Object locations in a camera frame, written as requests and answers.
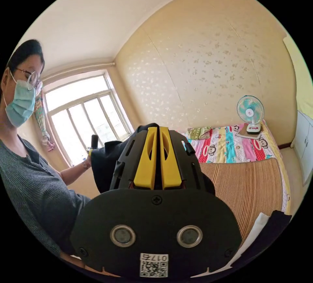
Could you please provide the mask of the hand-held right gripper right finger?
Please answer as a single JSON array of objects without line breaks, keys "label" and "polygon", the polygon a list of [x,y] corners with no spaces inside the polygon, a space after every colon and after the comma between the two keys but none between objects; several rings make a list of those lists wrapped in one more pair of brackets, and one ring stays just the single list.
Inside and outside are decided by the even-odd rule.
[{"label": "hand-held right gripper right finger", "polygon": [[179,188],[181,186],[181,175],[169,129],[167,127],[160,127],[159,133],[162,188],[164,190]]}]

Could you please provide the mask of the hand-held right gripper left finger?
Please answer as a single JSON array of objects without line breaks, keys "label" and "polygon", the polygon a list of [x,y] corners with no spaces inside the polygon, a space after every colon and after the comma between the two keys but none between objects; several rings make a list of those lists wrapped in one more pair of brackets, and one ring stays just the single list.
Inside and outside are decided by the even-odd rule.
[{"label": "hand-held right gripper left finger", "polygon": [[157,127],[150,127],[144,141],[134,185],[142,189],[154,189],[157,163]]}]

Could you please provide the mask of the person's right hand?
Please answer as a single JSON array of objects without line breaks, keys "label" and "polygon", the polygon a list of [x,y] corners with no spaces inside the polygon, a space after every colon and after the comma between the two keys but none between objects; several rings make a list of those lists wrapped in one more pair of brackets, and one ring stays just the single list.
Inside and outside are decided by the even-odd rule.
[{"label": "person's right hand", "polygon": [[120,277],[118,275],[115,275],[115,274],[112,274],[112,273],[109,273],[109,272],[106,272],[104,268],[102,268],[102,271],[96,271],[90,267],[88,267],[87,265],[85,265],[83,263],[83,261],[81,259],[79,259],[78,257],[75,257],[75,256],[72,256],[72,255],[68,255],[64,252],[61,252],[60,253],[60,258],[63,259],[64,261],[66,262],[69,262],[75,266],[78,266],[82,269],[85,269],[87,271],[90,271],[90,272],[94,272],[94,273],[97,273],[97,274],[102,274],[102,275],[106,275],[106,276],[112,276],[112,277]]}]

